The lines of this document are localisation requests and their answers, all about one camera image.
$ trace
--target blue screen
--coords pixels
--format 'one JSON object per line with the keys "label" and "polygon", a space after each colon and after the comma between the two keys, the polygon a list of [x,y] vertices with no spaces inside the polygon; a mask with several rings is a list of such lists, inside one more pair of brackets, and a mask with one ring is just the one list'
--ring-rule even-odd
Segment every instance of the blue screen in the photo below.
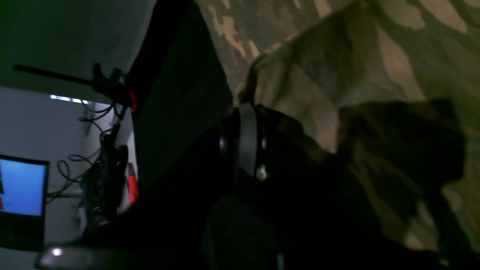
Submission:
{"label": "blue screen", "polygon": [[0,212],[41,216],[45,169],[44,165],[0,159]]}

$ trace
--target camouflage sleeve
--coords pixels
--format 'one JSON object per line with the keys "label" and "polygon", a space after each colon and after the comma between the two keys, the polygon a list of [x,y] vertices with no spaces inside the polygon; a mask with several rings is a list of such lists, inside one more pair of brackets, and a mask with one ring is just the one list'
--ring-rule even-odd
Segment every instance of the camouflage sleeve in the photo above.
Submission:
{"label": "camouflage sleeve", "polygon": [[196,2],[236,102],[345,156],[384,235],[480,251],[480,0]]}

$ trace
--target window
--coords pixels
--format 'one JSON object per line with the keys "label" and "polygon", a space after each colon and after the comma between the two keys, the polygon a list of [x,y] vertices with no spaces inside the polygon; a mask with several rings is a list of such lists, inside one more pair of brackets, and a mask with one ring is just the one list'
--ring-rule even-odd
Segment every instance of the window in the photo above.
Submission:
{"label": "window", "polygon": [[86,101],[86,100],[80,100],[78,98],[67,98],[67,97],[61,97],[61,96],[55,96],[55,95],[50,95],[50,98],[51,99],[63,100],[63,101],[72,101],[72,102],[75,102],[75,103],[82,103],[82,101],[83,101],[84,104],[88,104],[88,102],[89,102],[89,101]]}

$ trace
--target computer monitor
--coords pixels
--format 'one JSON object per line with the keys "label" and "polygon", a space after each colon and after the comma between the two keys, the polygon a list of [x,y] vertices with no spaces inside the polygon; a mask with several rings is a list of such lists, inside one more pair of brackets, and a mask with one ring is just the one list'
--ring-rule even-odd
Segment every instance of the computer monitor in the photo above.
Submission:
{"label": "computer monitor", "polygon": [[0,247],[43,249],[48,167],[48,161],[0,155]]}

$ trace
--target monitor screen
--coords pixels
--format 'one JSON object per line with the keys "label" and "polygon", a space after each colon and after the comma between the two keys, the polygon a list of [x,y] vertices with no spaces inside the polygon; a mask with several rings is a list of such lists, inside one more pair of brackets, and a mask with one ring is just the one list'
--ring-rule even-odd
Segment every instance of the monitor screen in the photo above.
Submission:
{"label": "monitor screen", "polygon": [[43,248],[48,165],[0,155],[0,247]]}

